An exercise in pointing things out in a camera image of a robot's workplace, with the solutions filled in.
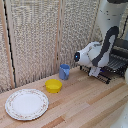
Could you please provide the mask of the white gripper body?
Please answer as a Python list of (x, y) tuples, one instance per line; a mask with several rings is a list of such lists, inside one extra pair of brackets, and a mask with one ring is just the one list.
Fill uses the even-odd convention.
[(88, 73), (89, 76), (97, 77), (100, 73), (100, 67), (92, 67)]

